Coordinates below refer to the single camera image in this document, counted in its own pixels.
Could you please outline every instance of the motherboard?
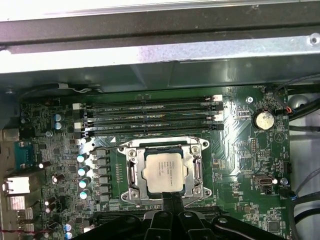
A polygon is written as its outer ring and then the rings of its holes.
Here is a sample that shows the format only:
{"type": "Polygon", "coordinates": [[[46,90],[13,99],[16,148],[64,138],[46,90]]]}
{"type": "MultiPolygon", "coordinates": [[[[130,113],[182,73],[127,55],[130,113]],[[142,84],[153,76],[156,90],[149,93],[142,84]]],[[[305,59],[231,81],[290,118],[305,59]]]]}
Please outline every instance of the motherboard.
{"type": "MultiPolygon", "coordinates": [[[[218,206],[289,238],[289,119],[269,88],[22,102],[15,171],[4,188],[19,227],[37,232],[22,239],[71,239],[121,214],[142,218],[161,208],[162,192],[181,193],[208,220],[218,206]]],[[[286,103],[287,91],[280,97],[286,103]]]]}

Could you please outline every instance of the electrolytic capacitor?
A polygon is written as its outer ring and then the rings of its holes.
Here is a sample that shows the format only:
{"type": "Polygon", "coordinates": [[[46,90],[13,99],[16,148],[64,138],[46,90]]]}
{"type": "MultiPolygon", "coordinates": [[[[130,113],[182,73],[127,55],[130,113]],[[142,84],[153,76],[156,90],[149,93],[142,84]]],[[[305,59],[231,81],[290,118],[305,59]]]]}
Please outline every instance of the electrolytic capacitor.
{"type": "Polygon", "coordinates": [[[58,183],[58,182],[62,181],[63,179],[65,179],[65,175],[60,174],[60,175],[58,175],[58,176],[54,176],[54,177],[52,178],[52,181],[53,181],[54,183],[58,183]]]}
{"type": "Polygon", "coordinates": [[[83,166],[82,168],[80,168],[80,169],[78,170],[78,174],[82,177],[82,176],[86,175],[87,172],[88,172],[90,169],[91,169],[90,166],[85,165],[85,166],[83,166]]]}
{"type": "Polygon", "coordinates": [[[39,163],[39,168],[40,169],[45,169],[45,168],[50,167],[50,166],[51,166],[51,162],[50,161],[44,161],[44,162],[39,163]]]}
{"type": "Polygon", "coordinates": [[[50,204],[53,204],[55,201],[56,201],[55,196],[49,197],[47,200],[44,201],[44,205],[49,206],[50,204]]]}
{"type": "Polygon", "coordinates": [[[54,124],[54,129],[56,130],[61,130],[61,129],[64,129],[66,127],[66,125],[64,123],[61,123],[61,122],[56,122],[54,124]]]}
{"type": "Polygon", "coordinates": [[[65,119],[64,116],[60,115],[60,114],[55,114],[53,116],[53,120],[55,120],[56,122],[60,122],[60,121],[63,121],[65,119]]]}
{"type": "Polygon", "coordinates": [[[81,154],[81,155],[78,155],[76,157],[76,160],[79,162],[79,163],[83,163],[85,160],[87,160],[89,158],[90,155],[84,153],[84,154],[81,154]]]}
{"type": "Polygon", "coordinates": [[[79,182],[79,187],[85,189],[91,183],[91,177],[87,176],[79,182]]]}
{"type": "Polygon", "coordinates": [[[90,190],[89,189],[83,189],[82,192],[80,192],[80,198],[81,199],[86,199],[90,194],[90,190]]]}
{"type": "Polygon", "coordinates": [[[56,208],[56,204],[55,204],[55,203],[52,203],[52,204],[50,204],[49,206],[47,206],[47,207],[45,208],[45,212],[46,212],[47,214],[49,214],[49,213],[51,213],[55,208],[56,208]]]}
{"type": "Polygon", "coordinates": [[[69,220],[63,227],[63,229],[66,231],[66,232],[70,232],[71,229],[73,229],[75,227],[75,222],[72,221],[72,220],[69,220]]]}
{"type": "Polygon", "coordinates": [[[72,239],[73,237],[75,237],[75,234],[76,234],[75,230],[72,229],[72,230],[66,232],[65,235],[64,235],[64,237],[65,237],[66,239],[72,239]]]}

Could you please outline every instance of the wire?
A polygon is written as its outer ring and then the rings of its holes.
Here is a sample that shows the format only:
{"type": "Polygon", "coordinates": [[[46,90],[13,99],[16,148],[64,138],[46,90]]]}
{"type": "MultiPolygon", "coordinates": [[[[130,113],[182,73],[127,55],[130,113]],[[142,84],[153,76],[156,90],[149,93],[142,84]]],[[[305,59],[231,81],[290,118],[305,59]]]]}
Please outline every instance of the wire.
{"type": "Polygon", "coordinates": [[[41,231],[26,231],[26,230],[21,230],[21,229],[15,229],[15,230],[5,230],[5,229],[0,229],[0,233],[19,233],[19,234],[45,234],[49,233],[51,230],[50,229],[44,229],[41,231]]]}
{"type": "Polygon", "coordinates": [[[303,182],[296,188],[295,194],[298,196],[299,192],[301,191],[301,189],[311,180],[313,179],[315,176],[317,176],[318,174],[320,174],[320,168],[314,170],[313,172],[311,172],[304,180],[303,182]]]}
{"type": "Polygon", "coordinates": [[[290,131],[320,133],[320,126],[289,126],[290,131]]]}
{"type": "Polygon", "coordinates": [[[302,118],[308,114],[311,114],[320,109],[320,98],[306,103],[303,106],[297,107],[295,113],[289,116],[289,121],[293,121],[302,118]]]}
{"type": "Polygon", "coordinates": [[[295,206],[299,204],[309,203],[320,200],[320,191],[299,197],[288,204],[288,220],[292,230],[292,239],[300,240],[296,222],[295,222],[295,206]]]}
{"type": "Polygon", "coordinates": [[[307,217],[310,217],[312,215],[318,215],[318,214],[320,214],[320,208],[314,208],[314,209],[303,211],[294,217],[295,224],[301,222],[303,219],[307,217]]]}
{"type": "Polygon", "coordinates": [[[286,81],[285,83],[279,85],[274,91],[273,91],[273,97],[274,99],[277,100],[277,102],[283,106],[284,109],[287,110],[288,113],[295,113],[294,110],[292,110],[289,106],[287,106],[287,104],[285,104],[282,99],[278,96],[278,93],[281,89],[287,87],[288,85],[291,84],[295,84],[298,82],[302,82],[302,81],[306,81],[306,80],[311,80],[311,79],[315,79],[315,78],[319,78],[320,77],[320,73],[316,73],[316,74],[312,74],[312,75],[307,75],[307,76],[302,76],[302,77],[298,77],[298,78],[294,78],[291,79],[289,81],[286,81]]]}
{"type": "Polygon", "coordinates": [[[66,83],[49,83],[49,84],[33,86],[31,88],[28,88],[27,90],[24,90],[20,94],[19,100],[21,101],[22,99],[25,99],[26,97],[28,97],[34,93],[41,92],[41,91],[58,90],[58,89],[72,90],[72,91],[79,93],[79,94],[85,94],[85,93],[88,93],[93,90],[92,88],[76,89],[74,87],[70,87],[66,83]]]}

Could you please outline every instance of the cpu socket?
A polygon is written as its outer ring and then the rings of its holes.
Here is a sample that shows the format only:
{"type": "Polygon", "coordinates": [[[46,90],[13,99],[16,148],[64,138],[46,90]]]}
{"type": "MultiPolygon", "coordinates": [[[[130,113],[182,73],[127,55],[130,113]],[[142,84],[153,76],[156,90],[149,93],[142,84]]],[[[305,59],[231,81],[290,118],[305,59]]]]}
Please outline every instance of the cpu socket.
{"type": "Polygon", "coordinates": [[[161,205],[162,192],[181,193],[184,205],[211,196],[203,186],[202,151],[209,141],[191,137],[134,139],[122,144],[118,152],[126,156],[128,191],[124,202],[161,205]]]}

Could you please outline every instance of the capacitor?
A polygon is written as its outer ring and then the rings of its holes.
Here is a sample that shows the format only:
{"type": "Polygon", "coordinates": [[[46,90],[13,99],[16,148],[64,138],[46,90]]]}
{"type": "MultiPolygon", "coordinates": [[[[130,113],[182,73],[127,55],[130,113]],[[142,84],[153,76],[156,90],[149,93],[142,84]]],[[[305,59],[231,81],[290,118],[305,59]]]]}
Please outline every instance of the capacitor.
{"type": "Polygon", "coordinates": [[[252,124],[259,130],[269,130],[275,124],[275,117],[268,110],[258,111],[253,115],[252,124]]]}
{"type": "Polygon", "coordinates": [[[75,222],[72,221],[72,220],[69,220],[63,227],[63,229],[66,231],[66,232],[70,232],[71,229],[73,229],[75,227],[75,222]]]}
{"type": "Polygon", "coordinates": [[[79,163],[83,163],[85,160],[87,160],[89,158],[89,155],[84,153],[84,154],[81,154],[81,155],[78,155],[76,157],[76,160],[79,162],[79,163]]]}
{"type": "Polygon", "coordinates": [[[66,126],[66,125],[65,125],[64,123],[56,122],[56,123],[54,124],[54,129],[56,129],[56,130],[61,130],[61,129],[64,129],[65,126],[66,126]]]}
{"type": "Polygon", "coordinates": [[[58,175],[58,176],[54,176],[54,177],[52,178],[52,181],[53,181],[54,183],[58,183],[58,182],[62,181],[63,179],[65,179],[65,175],[60,174],[60,175],[58,175]]]}
{"type": "Polygon", "coordinates": [[[47,200],[44,201],[44,205],[49,206],[50,204],[53,204],[55,201],[56,201],[55,196],[49,197],[47,200]]]}
{"type": "Polygon", "coordinates": [[[283,177],[283,178],[280,179],[280,183],[281,183],[282,185],[288,185],[288,184],[289,184],[289,181],[288,181],[288,179],[286,179],[285,177],[283,177]]]}
{"type": "Polygon", "coordinates": [[[79,187],[85,189],[91,183],[91,177],[87,176],[79,182],[79,187]]]}
{"type": "Polygon", "coordinates": [[[55,120],[56,122],[60,122],[60,121],[63,121],[65,119],[64,116],[60,115],[60,114],[55,114],[53,116],[53,120],[55,120]]]}
{"type": "Polygon", "coordinates": [[[40,169],[45,169],[47,167],[50,167],[51,166],[51,162],[50,161],[44,161],[42,163],[39,163],[39,168],[40,169]]]}
{"type": "Polygon", "coordinates": [[[80,169],[78,170],[78,174],[82,177],[82,176],[86,175],[87,172],[88,172],[90,169],[91,169],[90,166],[85,165],[85,166],[83,166],[82,168],[80,168],[80,169]]]}
{"type": "Polygon", "coordinates": [[[90,194],[90,190],[89,189],[83,189],[82,192],[80,192],[80,198],[81,199],[86,199],[88,197],[88,195],[90,194]]]}
{"type": "Polygon", "coordinates": [[[47,214],[49,214],[49,213],[51,213],[55,208],[56,208],[56,204],[55,204],[55,203],[52,203],[52,204],[50,204],[49,206],[47,206],[47,207],[45,208],[45,212],[46,212],[47,214]]]}
{"type": "Polygon", "coordinates": [[[71,231],[66,232],[64,237],[66,239],[72,239],[75,236],[75,234],[76,234],[75,230],[72,229],[71,231]]]}
{"type": "Polygon", "coordinates": [[[91,141],[91,137],[84,137],[84,138],[81,138],[80,143],[86,144],[86,143],[89,143],[90,141],[91,141]]]}

